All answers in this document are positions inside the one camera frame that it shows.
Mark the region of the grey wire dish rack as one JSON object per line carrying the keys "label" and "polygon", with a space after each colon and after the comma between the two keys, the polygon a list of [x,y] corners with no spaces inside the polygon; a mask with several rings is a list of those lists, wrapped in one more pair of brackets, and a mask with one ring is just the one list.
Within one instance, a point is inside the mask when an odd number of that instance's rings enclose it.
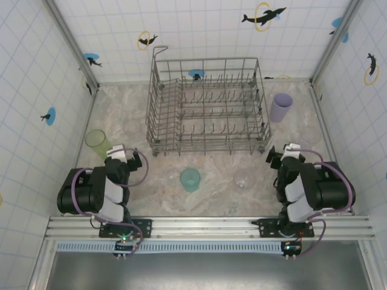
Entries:
{"label": "grey wire dish rack", "polygon": [[[167,59],[153,49],[146,139],[169,152],[264,153],[272,137],[259,60],[255,57]],[[188,72],[202,69],[193,81]]]}

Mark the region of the aluminium corner post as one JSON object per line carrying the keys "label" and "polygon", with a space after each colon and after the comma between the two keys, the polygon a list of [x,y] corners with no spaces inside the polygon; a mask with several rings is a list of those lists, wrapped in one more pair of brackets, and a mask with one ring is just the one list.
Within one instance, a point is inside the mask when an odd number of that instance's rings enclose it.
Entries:
{"label": "aluminium corner post", "polygon": [[362,6],[364,0],[350,0],[349,5],[342,16],[340,24],[336,27],[333,38],[329,42],[327,48],[325,49],[321,60],[319,61],[312,77],[310,78],[310,84],[313,87],[319,79],[322,77],[326,67],[333,58],[335,52],[337,51],[339,45],[342,43],[344,36],[347,34],[349,27],[355,18],[359,8]]}
{"label": "aluminium corner post", "polygon": [[84,58],[70,28],[68,27],[65,19],[62,16],[55,0],[42,0],[45,8],[48,10],[51,18],[53,19],[57,29],[63,37],[65,43],[68,45],[72,55],[79,65],[79,69],[83,73],[86,89],[92,95],[96,89],[99,89],[99,83],[95,78],[88,61]]}

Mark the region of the teal textured plastic cup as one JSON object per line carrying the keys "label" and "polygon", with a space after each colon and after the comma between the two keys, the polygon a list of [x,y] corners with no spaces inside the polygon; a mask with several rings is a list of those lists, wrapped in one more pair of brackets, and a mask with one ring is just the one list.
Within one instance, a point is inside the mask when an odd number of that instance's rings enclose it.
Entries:
{"label": "teal textured plastic cup", "polygon": [[194,168],[186,168],[180,174],[180,182],[183,188],[190,193],[198,190],[200,179],[199,171]]}

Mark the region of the aluminium wall base strip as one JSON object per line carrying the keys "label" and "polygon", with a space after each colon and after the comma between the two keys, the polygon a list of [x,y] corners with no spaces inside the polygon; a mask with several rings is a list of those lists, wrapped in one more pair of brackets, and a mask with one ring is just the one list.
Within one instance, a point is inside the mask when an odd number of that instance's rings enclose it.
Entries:
{"label": "aluminium wall base strip", "polygon": [[[263,79],[263,84],[266,83],[292,83],[292,82],[301,82],[301,83],[310,83],[309,78],[274,78],[274,79]],[[133,82],[102,82],[100,86],[128,86],[128,85],[148,85],[149,81],[133,81]]]}

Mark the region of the aluminium frame bar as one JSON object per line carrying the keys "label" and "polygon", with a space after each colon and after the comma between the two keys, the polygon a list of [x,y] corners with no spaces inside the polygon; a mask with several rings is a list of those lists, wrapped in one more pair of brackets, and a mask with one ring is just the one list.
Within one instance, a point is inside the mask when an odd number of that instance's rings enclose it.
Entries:
{"label": "aluminium frame bar", "polygon": [[56,255],[57,242],[44,240],[39,252],[28,290],[46,290]]}
{"label": "aluminium frame bar", "polygon": [[358,244],[368,279],[369,290],[385,290],[385,284],[372,242],[370,240],[360,240]]}

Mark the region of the purple plastic cup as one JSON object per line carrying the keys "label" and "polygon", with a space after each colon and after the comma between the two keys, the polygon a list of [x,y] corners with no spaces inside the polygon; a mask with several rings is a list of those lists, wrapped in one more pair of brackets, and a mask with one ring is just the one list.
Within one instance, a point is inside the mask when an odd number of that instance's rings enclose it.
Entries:
{"label": "purple plastic cup", "polygon": [[275,123],[279,123],[283,120],[286,113],[289,111],[293,104],[293,98],[286,93],[276,94],[273,98],[270,108],[270,120]]}

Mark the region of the grey metal panel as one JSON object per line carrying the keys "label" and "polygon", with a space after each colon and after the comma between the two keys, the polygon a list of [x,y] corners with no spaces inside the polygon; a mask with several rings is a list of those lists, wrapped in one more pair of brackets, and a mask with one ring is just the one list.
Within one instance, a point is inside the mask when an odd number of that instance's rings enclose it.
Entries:
{"label": "grey metal panel", "polygon": [[270,254],[59,253],[48,290],[370,290],[356,249]]}

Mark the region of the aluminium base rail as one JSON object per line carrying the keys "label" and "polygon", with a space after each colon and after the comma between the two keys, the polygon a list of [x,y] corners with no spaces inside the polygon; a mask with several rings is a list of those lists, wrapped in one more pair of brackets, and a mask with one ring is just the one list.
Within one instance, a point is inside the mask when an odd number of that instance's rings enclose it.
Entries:
{"label": "aluminium base rail", "polygon": [[[326,216],[307,226],[314,235],[279,234],[268,230],[264,225],[254,225],[255,217],[152,217],[151,224],[144,230],[145,240],[177,241],[229,241],[267,240],[324,241],[373,240],[376,235],[367,216]],[[117,240],[130,238],[132,228],[124,233],[109,231],[100,234],[100,223],[88,217],[64,216],[50,218],[45,238],[47,240]]]}

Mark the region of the aluminium side rail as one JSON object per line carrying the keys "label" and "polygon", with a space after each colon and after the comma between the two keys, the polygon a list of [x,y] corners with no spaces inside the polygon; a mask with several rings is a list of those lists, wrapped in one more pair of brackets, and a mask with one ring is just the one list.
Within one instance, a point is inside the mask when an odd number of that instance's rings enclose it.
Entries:
{"label": "aluminium side rail", "polygon": [[90,118],[91,118],[91,114],[92,114],[92,111],[93,111],[93,107],[94,107],[94,104],[95,104],[95,101],[96,101],[96,97],[97,97],[98,91],[99,91],[99,89],[96,89],[94,91],[94,93],[91,95],[91,103],[90,103],[90,106],[88,108],[88,112],[87,112],[87,115],[86,115],[85,123],[84,123],[83,129],[82,129],[81,138],[80,138],[79,145],[78,145],[78,148],[77,148],[77,154],[76,154],[75,160],[73,161],[72,168],[76,168],[77,167],[79,159],[82,156],[82,148],[83,148],[83,145],[85,144],[85,137],[86,137],[86,134],[88,132],[87,131],[88,130],[88,125],[89,125],[89,121],[90,121]]}
{"label": "aluminium side rail", "polygon": [[313,106],[317,113],[317,119],[319,121],[319,126],[322,130],[322,136],[324,138],[324,142],[327,147],[328,155],[333,161],[338,162],[339,160],[337,158],[336,151],[332,142],[330,130],[327,123],[327,118],[324,115],[324,110],[322,107],[323,94],[320,86],[318,84],[315,84],[311,80],[310,80],[310,94],[311,94]]}

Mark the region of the green glass cup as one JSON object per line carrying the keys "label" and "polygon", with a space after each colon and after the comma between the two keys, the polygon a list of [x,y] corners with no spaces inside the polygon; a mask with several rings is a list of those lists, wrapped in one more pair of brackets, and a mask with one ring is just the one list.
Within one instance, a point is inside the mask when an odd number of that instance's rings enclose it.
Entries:
{"label": "green glass cup", "polygon": [[88,132],[85,136],[85,144],[103,160],[107,158],[107,151],[112,148],[106,134],[100,129]]}

